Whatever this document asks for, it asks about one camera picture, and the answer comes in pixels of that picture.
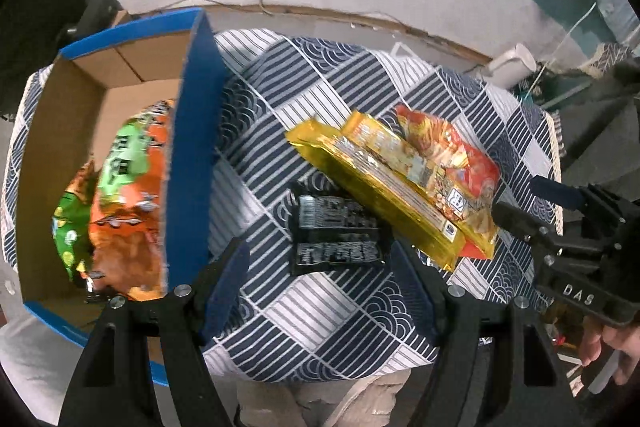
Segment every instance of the yellow package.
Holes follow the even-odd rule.
[[[411,184],[342,133],[306,120],[286,134],[311,165],[385,219],[440,267],[452,271],[466,240]]]
[[[489,206],[478,205],[465,185],[457,183],[447,169],[428,158],[384,124],[368,114],[353,111],[341,133],[354,144],[366,149],[395,172],[417,185],[417,189],[441,214],[454,222],[481,252],[465,249],[470,257],[492,259],[497,227]],[[460,156],[460,165],[468,160]]]

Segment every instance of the human hand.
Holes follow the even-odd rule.
[[[613,375],[616,384],[626,383],[640,360],[640,325],[626,326],[617,330],[604,326],[594,317],[585,317],[582,325],[584,334],[578,348],[582,365],[589,365],[597,360],[604,342],[627,355],[620,358],[620,365]]]

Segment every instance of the screw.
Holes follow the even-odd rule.
[[[447,288],[447,292],[452,297],[462,297],[466,292],[462,286],[458,286],[457,284],[452,284]]]
[[[174,288],[174,293],[178,297],[186,297],[187,295],[189,295],[191,293],[191,286],[189,286],[188,284],[177,285]]]
[[[516,308],[526,310],[529,307],[529,299],[523,297],[522,295],[518,295],[513,299],[513,304],[516,306]]]
[[[127,302],[127,299],[124,298],[122,295],[118,295],[118,296],[114,297],[113,299],[111,299],[109,301],[109,304],[111,305],[111,307],[114,310],[117,310],[118,308],[122,308],[124,306],[125,302]]]

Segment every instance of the tablecloth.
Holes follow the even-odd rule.
[[[258,381],[353,379],[436,357],[436,349],[416,333],[388,271],[289,275],[289,185],[294,180],[315,187],[328,183],[284,139],[287,129],[306,118],[340,126],[356,108],[399,132],[398,103],[446,118],[498,164],[496,200],[561,227],[558,209],[528,187],[536,174],[560,177],[553,123],[535,105],[419,58],[352,44],[264,29],[229,30],[218,33],[216,41],[230,74],[220,141],[212,152],[209,248],[215,259],[240,236],[250,246],[251,264],[237,309],[204,352],[213,375]],[[35,73],[27,84],[2,187],[3,253],[14,269],[20,162],[48,73],[47,68]],[[529,247],[504,231],[494,260],[462,259],[453,273],[441,274],[477,298],[507,302],[524,295],[539,310],[548,302],[532,286]]]

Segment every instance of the beige pants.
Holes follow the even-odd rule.
[[[284,385],[238,382],[246,427],[383,427],[410,369],[382,377]]]

